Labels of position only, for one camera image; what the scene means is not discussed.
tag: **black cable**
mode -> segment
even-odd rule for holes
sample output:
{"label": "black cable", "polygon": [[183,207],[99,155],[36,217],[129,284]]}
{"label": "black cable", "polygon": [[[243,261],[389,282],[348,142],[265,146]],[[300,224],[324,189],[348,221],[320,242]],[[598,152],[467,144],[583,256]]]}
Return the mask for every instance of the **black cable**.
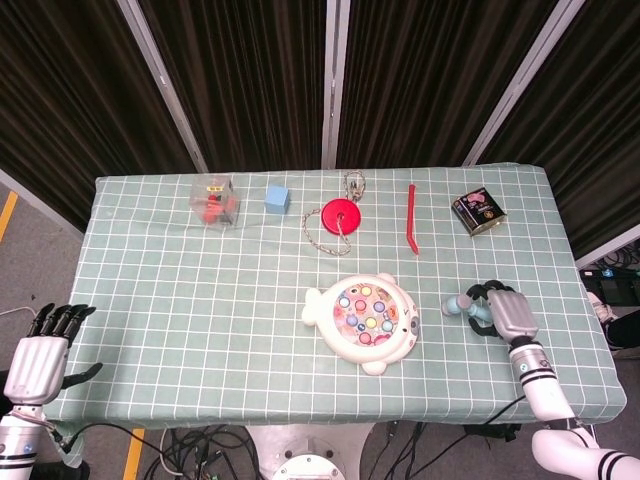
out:
{"label": "black cable", "polygon": [[[247,451],[247,454],[249,455],[249,458],[251,459],[251,464],[254,469],[256,480],[264,480],[264,477],[260,473],[260,463],[258,460],[258,451],[256,449],[255,443],[249,431],[244,427],[241,427],[241,428],[246,432],[247,438],[242,438],[240,435],[231,431],[227,431],[227,430],[221,431],[226,425],[220,425],[211,432],[208,431],[210,427],[206,427],[204,430],[191,430],[187,432],[183,438],[178,438],[175,430],[171,429],[170,430],[171,445],[169,445],[163,451],[163,450],[160,450],[155,445],[144,440],[143,438],[137,436],[130,430],[127,430],[126,428],[121,427],[120,425],[116,425],[115,423],[108,423],[108,422],[95,422],[82,427],[80,430],[74,433],[68,441],[59,442],[60,448],[62,448],[62,450],[65,453],[69,453],[71,451],[71,448],[73,447],[73,445],[75,444],[75,442],[78,440],[78,438],[83,432],[85,432],[89,428],[97,427],[97,426],[112,427],[122,432],[125,432],[132,438],[135,438],[136,440],[141,442],[143,445],[146,445],[147,447],[154,450],[156,453],[162,456],[162,458],[164,458],[165,461],[170,462],[173,465],[173,467],[176,468],[177,471],[181,472],[182,476],[186,479],[190,479],[190,477],[184,473],[187,459],[192,451],[197,450],[198,445],[200,443],[205,442],[202,447],[205,452],[206,452],[206,445],[209,445],[209,444],[216,445],[222,449],[222,450],[219,450],[221,453],[221,456],[224,458],[225,462],[227,463],[227,466],[229,467],[229,471],[231,472],[231,475],[235,480],[238,479],[237,472],[235,471],[233,464],[229,460],[229,457],[224,452],[224,449],[234,450],[237,448],[245,448]],[[227,442],[217,440],[215,438],[216,435],[217,436],[227,435],[233,438],[234,440],[236,440],[237,443],[233,444],[233,443],[227,443]],[[201,464],[202,464],[202,461],[204,460],[205,455],[206,453],[201,456],[200,462],[196,462],[197,463],[196,471],[202,468]],[[147,469],[147,471],[145,472],[144,480],[154,479],[160,464],[161,464],[160,457],[155,458],[151,463],[151,465],[149,466],[149,468]]]}
{"label": "black cable", "polygon": [[[487,420],[486,422],[484,422],[482,425],[489,425],[491,422],[493,422],[495,419],[497,419],[498,417],[500,417],[501,415],[504,414],[504,412],[506,412],[507,410],[509,410],[511,407],[513,407],[516,403],[524,400],[525,398],[527,398],[525,395],[522,395],[521,397],[516,398],[515,400],[513,400],[512,402],[510,402],[506,407],[502,408],[498,413],[496,413],[493,417],[491,417],[489,420]],[[427,462],[425,465],[423,465],[422,467],[420,467],[413,475],[411,475],[409,478],[415,478],[420,472],[426,470],[427,468],[429,468],[431,465],[433,465],[435,462],[437,462],[440,457],[442,457],[445,453],[447,453],[449,450],[451,450],[453,447],[455,447],[458,443],[460,443],[462,440],[464,440],[465,438],[467,438],[469,436],[468,433],[465,433],[464,435],[462,435],[461,437],[459,437],[457,440],[455,440],[453,443],[451,443],[448,447],[446,447],[444,450],[442,450],[442,452],[440,452],[438,455],[436,455],[436,457],[433,460],[430,460],[429,462]]]}
{"label": "black cable", "polygon": [[[172,463],[178,464],[178,470],[185,472],[188,470],[187,461],[189,458],[194,460],[196,477],[199,473],[204,472],[204,468],[215,463],[218,459],[223,458],[231,476],[234,479],[238,478],[231,460],[226,454],[225,450],[234,450],[238,448],[244,448],[247,451],[247,455],[251,459],[251,465],[254,469],[256,480],[263,480],[260,474],[260,464],[258,461],[258,453],[253,442],[253,438],[249,434],[248,430],[244,427],[242,430],[246,433],[246,438],[238,433],[223,430],[227,425],[220,425],[217,428],[210,430],[211,427],[205,427],[201,430],[190,430],[182,437],[179,437],[175,429],[171,429],[171,445],[164,450],[164,458],[170,459]],[[207,445],[216,447],[216,451],[211,455],[206,454]],[[155,473],[160,466],[159,458],[156,458],[147,469],[144,480],[153,480]]]}
{"label": "black cable", "polygon": [[393,476],[395,475],[396,472],[396,468],[398,468],[398,466],[405,461],[405,459],[411,455],[411,449],[409,449],[406,453],[405,450],[407,450],[407,448],[409,448],[409,445],[412,443],[416,443],[416,436],[421,435],[421,425],[423,425],[421,422],[416,423],[415,427],[413,427],[413,433],[411,434],[411,437],[409,437],[409,440],[407,440],[407,443],[405,443],[404,447],[402,447],[402,450],[400,450],[400,454],[398,455],[398,458],[396,459],[395,462],[393,462],[393,465],[391,465],[391,468],[389,469],[389,471],[387,472],[387,474],[384,476],[384,480],[388,480],[388,479],[393,479]]}
{"label": "black cable", "polygon": [[391,444],[391,438],[393,437],[387,438],[387,443],[384,444],[384,447],[382,447],[382,450],[380,450],[380,453],[378,454],[378,458],[376,458],[376,461],[373,462],[373,467],[369,472],[369,476],[367,477],[367,480],[371,480],[371,477],[373,477],[373,472],[376,471],[376,467],[378,466],[378,462],[380,461],[380,458],[382,458],[382,454],[387,450],[387,448],[389,448],[389,445]]}
{"label": "black cable", "polygon": [[413,445],[411,446],[411,460],[409,461],[409,466],[404,472],[404,480],[409,480],[409,477],[411,475],[411,470],[413,470],[413,464],[416,461],[416,448],[418,446],[418,441],[420,440],[420,437],[422,437],[422,433],[424,432],[425,428],[426,428],[425,424],[422,424],[420,433],[413,441]]}
{"label": "black cable", "polygon": [[88,430],[89,428],[98,427],[98,426],[112,427],[112,428],[115,428],[117,430],[121,430],[121,431],[129,434],[131,437],[135,438],[136,440],[138,440],[140,443],[143,443],[144,445],[146,445],[147,447],[151,448],[152,450],[155,450],[160,455],[164,455],[162,450],[160,450],[158,447],[156,447],[155,445],[152,445],[151,443],[147,442],[143,438],[140,438],[139,436],[137,436],[133,432],[127,430],[124,427],[121,427],[120,425],[116,425],[115,423],[107,423],[107,422],[96,422],[96,423],[90,423],[88,425],[85,425],[80,430],[78,430],[76,433],[74,433],[73,436],[68,441],[62,442],[61,444],[59,444],[60,448],[62,448],[63,452],[69,453],[71,451],[71,448],[73,447],[73,444],[76,443],[76,441],[78,440],[78,437],[82,434],[82,432],[84,432],[85,430]]}
{"label": "black cable", "polygon": [[627,245],[594,262],[601,270],[611,269],[626,273],[635,273],[635,270],[630,267],[638,263],[640,263],[640,248],[637,242],[634,246]]}

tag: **small tin can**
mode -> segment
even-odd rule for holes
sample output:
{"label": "small tin can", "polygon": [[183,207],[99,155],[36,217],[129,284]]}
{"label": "small tin can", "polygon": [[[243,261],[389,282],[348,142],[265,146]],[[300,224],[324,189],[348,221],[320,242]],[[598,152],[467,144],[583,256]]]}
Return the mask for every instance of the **small tin can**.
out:
{"label": "small tin can", "polygon": [[456,198],[451,208],[471,236],[498,225],[507,216],[484,187]]}

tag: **clear plastic box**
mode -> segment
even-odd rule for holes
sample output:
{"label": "clear plastic box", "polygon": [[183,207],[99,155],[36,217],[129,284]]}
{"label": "clear plastic box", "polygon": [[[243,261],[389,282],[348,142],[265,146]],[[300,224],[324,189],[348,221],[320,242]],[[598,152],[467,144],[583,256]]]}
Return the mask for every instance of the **clear plastic box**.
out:
{"label": "clear plastic box", "polygon": [[196,175],[189,206],[205,225],[227,226],[238,221],[240,199],[229,175]]}

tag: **yellow floor tape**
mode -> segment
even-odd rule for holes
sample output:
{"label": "yellow floor tape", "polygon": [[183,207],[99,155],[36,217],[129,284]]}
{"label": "yellow floor tape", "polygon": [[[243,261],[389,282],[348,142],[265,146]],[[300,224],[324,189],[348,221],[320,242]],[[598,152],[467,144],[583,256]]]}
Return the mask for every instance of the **yellow floor tape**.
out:
{"label": "yellow floor tape", "polygon": [[11,219],[11,214],[17,201],[18,194],[16,192],[9,192],[9,197],[2,209],[2,215],[0,215],[0,242],[2,242],[2,237],[4,237],[4,232],[7,229],[7,225],[9,225],[9,220]]}
{"label": "yellow floor tape", "polygon": [[[144,439],[144,429],[134,428],[133,434]],[[140,453],[142,452],[142,442],[131,437],[129,443],[129,454],[127,455],[127,465],[124,467],[122,480],[136,480],[138,466],[140,465]]]}

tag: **black curtain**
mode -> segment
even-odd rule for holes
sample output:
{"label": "black curtain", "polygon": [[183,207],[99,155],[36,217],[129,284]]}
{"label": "black curtain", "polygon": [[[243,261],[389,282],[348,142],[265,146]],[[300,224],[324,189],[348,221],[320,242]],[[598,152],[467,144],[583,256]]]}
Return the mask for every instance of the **black curtain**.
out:
{"label": "black curtain", "polygon": [[95,178],[193,172],[115,2],[0,2],[1,168],[84,230]]}
{"label": "black curtain", "polygon": [[320,167],[326,0],[142,0],[212,171]]}
{"label": "black curtain", "polygon": [[341,168],[459,166],[553,0],[353,0]]}
{"label": "black curtain", "polygon": [[480,162],[545,168],[576,258],[640,224],[640,3],[587,2]]}

